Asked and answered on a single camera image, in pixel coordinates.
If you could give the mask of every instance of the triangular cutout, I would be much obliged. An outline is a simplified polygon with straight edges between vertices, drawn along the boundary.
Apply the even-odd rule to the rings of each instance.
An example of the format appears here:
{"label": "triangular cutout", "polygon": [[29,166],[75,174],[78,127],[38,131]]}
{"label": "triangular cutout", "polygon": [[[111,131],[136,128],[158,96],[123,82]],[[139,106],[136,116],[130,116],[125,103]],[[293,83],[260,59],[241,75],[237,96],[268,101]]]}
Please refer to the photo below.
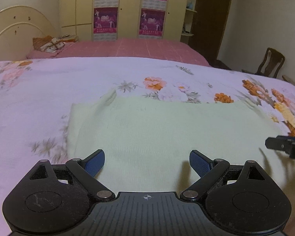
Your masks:
{"label": "triangular cutout", "polygon": [[260,174],[255,166],[251,166],[248,172],[248,179],[264,180],[264,177]]}
{"label": "triangular cutout", "polygon": [[47,171],[44,165],[40,165],[35,173],[30,177],[30,180],[47,178]]}

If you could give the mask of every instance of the pink blanket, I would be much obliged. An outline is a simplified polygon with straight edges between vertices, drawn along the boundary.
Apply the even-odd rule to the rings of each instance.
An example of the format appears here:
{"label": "pink blanket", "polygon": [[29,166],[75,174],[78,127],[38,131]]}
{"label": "pink blanket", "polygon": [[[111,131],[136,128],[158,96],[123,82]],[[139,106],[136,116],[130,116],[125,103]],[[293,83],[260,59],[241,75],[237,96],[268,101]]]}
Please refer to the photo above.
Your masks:
{"label": "pink blanket", "polygon": [[57,53],[32,51],[28,59],[62,57],[146,57],[187,64],[210,66],[206,59],[182,42],[153,39],[119,39],[117,41],[82,41],[66,44]]}

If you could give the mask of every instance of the door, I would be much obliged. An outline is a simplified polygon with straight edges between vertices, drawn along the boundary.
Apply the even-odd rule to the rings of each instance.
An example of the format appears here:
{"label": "door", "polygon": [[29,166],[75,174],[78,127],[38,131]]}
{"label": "door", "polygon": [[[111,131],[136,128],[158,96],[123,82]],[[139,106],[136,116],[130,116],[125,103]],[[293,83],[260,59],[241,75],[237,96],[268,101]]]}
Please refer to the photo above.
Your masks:
{"label": "door", "polygon": [[214,64],[219,53],[231,0],[197,0],[189,46]]}

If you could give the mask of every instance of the shelf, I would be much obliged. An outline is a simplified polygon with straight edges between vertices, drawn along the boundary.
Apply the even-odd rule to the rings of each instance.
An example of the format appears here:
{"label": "shelf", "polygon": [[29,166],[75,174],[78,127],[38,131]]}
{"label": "shelf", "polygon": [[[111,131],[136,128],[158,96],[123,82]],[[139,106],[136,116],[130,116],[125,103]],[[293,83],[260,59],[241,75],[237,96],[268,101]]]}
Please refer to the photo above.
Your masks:
{"label": "shelf", "polygon": [[197,11],[195,11],[195,10],[191,10],[191,9],[188,9],[188,8],[186,8],[186,11],[192,11],[192,12],[194,12],[194,13],[197,13]]}
{"label": "shelf", "polygon": [[183,36],[194,36],[194,34],[182,33]]}

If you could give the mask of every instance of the cream headboard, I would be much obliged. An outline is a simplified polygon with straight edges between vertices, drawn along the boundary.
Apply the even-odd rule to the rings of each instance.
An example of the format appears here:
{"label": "cream headboard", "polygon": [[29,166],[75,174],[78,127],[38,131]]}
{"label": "cream headboard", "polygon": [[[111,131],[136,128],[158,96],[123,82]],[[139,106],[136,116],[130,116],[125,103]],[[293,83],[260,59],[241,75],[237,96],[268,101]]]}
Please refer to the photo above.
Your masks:
{"label": "cream headboard", "polygon": [[22,60],[33,49],[33,37],[51,35],[57,31],[38,10],[16,5],[0,11],[0,61]]}

